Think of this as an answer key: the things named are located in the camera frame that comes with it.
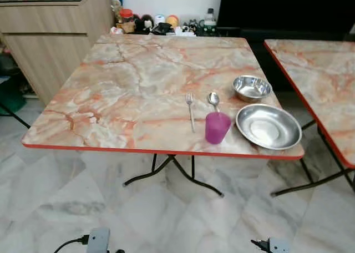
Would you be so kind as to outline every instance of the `electrical cord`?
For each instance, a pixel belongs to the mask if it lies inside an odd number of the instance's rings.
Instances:
[[[82,237],[80,238],[77,238],[77,239],[74,239],[74,240],[69,240],[67,242],[65,242],[64,244],[62,244],[60,247],[57,248],[57,250],[55,250],[54,253],[58,253],[59,250],[61,250],[63,247],[65,247],[67,244],[71,244],[71,243],[75,243],[75,242],[78,242],[78,243],[82,243],[83,245],[87,245],[88,244],[88,241],[89,241],[89,235],[83,235]]]

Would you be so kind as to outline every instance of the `stainless steel bowl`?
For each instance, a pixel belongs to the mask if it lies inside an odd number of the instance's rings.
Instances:
[[[242,75],[233,81],[237,96],[245,102],[259,102],[272,92],[271,85],[253,75]]]
[[[289,149],[302,138],[297,120],[273,106],[247,105],[238,112],[235,121],[246,139],[267,149]]]

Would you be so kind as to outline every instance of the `plastic cup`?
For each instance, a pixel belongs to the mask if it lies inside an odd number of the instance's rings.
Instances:
[[[224,113],[210,113],[206,116],[206,140],[211,144],[219,144],[231,126],[231,119]]]

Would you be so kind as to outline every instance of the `metal spoon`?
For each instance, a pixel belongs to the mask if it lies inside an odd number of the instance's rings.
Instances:
[[[218,97],[217,93],[215,92],[211,92],[209,94],[209,103],[211,103],[214,107],[215,107],[215,110],[217,112],[219,112],[220,110],[218,110],[218,107],[217,105],[219,104],[220,102],[220,98]]]

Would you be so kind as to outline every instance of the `jar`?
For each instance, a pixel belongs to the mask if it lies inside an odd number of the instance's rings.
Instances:
[[[122,17],[123,23],[132,22],[134,20],[132,10],[130,9],[120,10],[120,16]]]

